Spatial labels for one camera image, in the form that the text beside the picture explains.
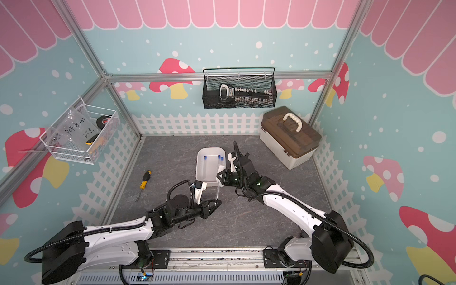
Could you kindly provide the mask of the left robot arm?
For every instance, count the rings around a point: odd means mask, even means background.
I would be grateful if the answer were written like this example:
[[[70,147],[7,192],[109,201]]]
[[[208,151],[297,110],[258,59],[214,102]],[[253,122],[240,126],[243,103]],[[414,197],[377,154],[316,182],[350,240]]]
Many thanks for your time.
[[[140,218],[103,226],[71,222],[43,246],[24,257],[41,264],[41,283],[52,285],[95,267],[121,266],[144,269],[156,260],[148,241],[174,228],[184,229],[197,218],[207,219],[222,205],[218,198],[202,198],[205,183],[179,182],[168,191],[166,201]]]

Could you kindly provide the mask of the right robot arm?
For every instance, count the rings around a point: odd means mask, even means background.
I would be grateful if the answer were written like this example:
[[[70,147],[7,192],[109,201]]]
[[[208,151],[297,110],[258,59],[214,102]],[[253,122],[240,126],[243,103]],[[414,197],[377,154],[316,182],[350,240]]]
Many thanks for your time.
[[[281,244],[279,249],[286,261],[312,261],[333,274],[341,266],[355,269],[373,266],[373,251],[349,232],[338,212],[315,209],[290,195],[271,178],[261,176],[249,155],[242,154],[236,143],[228,160],[230,168],[217,174],[223,186],[235,187],[249,201],[275,209],[306,233],[304,238],[291,237]]]

